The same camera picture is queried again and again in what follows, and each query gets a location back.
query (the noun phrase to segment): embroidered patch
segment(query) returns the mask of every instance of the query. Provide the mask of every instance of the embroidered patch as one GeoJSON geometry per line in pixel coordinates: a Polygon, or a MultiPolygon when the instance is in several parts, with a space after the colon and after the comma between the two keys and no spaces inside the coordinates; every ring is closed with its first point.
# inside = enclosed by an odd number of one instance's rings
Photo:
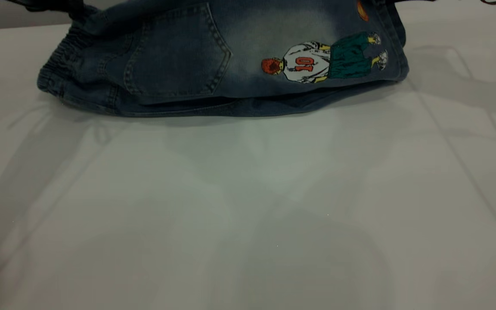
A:
{"type": "Polygon", "coordinates": [[[377,33],[361,32],[340,39],[332,46],[309,41],[290,48],[282,59],[264,59],[262,70],[272,76],[284,73],[286,78],[299,83],[318,83],[326,79],[361,78],[372,68],[386,69],[388,52],[366,57],[369,45],[380,45],[377,33]]]}

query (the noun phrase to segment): faded denim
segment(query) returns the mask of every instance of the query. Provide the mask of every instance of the faded denim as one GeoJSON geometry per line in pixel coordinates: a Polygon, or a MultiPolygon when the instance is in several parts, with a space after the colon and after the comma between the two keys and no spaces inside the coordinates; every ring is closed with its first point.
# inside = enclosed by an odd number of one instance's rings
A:
{"type": "Polygon", "coordinates": [[[38,87],[102,114],[309,112],[408,73],[405,29],[384,0],[130,0],[107,10],[87,6],[73,18],[38,87]],[[362,47],[350,36],[368,41],[362,47]],[[311,57],[288,58],[296,53],[320,53],[317,61],[330,61],[336,73],[326,63],[313,72],[311,57]],[[264,59],[282,61],[284,71],[271,75],[277,66],[268,60],[273,68],[264,72],[264,59]],[[344,68],[354,73],[338,74],[344,68]]]}

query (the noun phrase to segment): red number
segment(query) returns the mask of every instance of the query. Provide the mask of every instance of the red number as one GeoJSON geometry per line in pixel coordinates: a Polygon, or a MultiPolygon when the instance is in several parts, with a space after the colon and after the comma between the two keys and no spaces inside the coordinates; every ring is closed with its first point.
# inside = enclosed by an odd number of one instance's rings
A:
{"type": "Polygon", "coordinates": [[[315,60],[309,57],[298,57],[296,58],[296,63],[298,64],[295,68],[296,71],[313,71],[313,64],[315,60]]]}

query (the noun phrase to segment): seam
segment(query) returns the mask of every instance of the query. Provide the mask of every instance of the seam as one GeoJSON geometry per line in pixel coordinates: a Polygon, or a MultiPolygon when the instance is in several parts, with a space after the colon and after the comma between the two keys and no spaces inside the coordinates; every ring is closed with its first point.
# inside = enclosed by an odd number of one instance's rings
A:
{"type": "Polygon", "coordinates": [[[126,65],[126,69],[124,72],[124,84],[126,86],[126,89],[131,93],[131,94],[136,94],[136,95],[142,95],[142,96],[163,96],[163,97],[177,97],[177,96],[208,96],[212,95],[215,93],[215,90],[217,89],[217,86],[222,82],[223,77],[225,76],[225,72],[227,71],[227,68],[229,67],[230,59],[232,58],[233,53],[227,46],[225,40],[223,39],[222,35],[219,33],[219,30],[217,29],[217,26],[215,25],[215,21],[213,19],[211,9],[209,6],[209,3],[206,2],[204,4],[197,4],[195,6],[188,6],[187,8],[183,9],[176,9],[176,10],[171,10],[169,12],[165,12],[164,14],[160,15],[152,15],[151,18],[145,20],[143,22],[143,30],[141,33],[141,39],[139,42],[138,47],[136,48],[136,51],[133,53],[132,57],[128,61],[126,65]],[[209,34],[213,38],[215,44],[221,51],[223,51],[223,58],[221,63],[219,64],[217,68],[217,72],[213,74],[213,76],[210,76],[207,80],[207,82],[203,83],[205,86],[205,90],[202,89],[198,92],[155,92],[151,94],[145,94],[142,92],[136,85],[133,76],[133,67],[136,64],[136,61],[140,57],[140,55],[143,53],[145,47],[146,47],[146,42],[149,39],[149,32],[150,32],[150,24],[155,24],[158,25],[162,21],[167,20],[176,20],[179,18],[185,18],[185,17],[191,17],[191,16],[197,16],[201,15],[205,17],[205,23],[208,28],[209,34]]]}

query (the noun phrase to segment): denim shorts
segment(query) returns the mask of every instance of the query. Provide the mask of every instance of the denim shorts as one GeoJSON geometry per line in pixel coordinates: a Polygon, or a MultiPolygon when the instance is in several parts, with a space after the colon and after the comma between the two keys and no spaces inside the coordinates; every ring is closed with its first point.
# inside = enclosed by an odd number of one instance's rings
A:
{"type": "Polygon", "coordinates": [[[101,114],[309,112],[408,73],[385,0],[130,0],[73,19],[38,87],[101,114]]]}

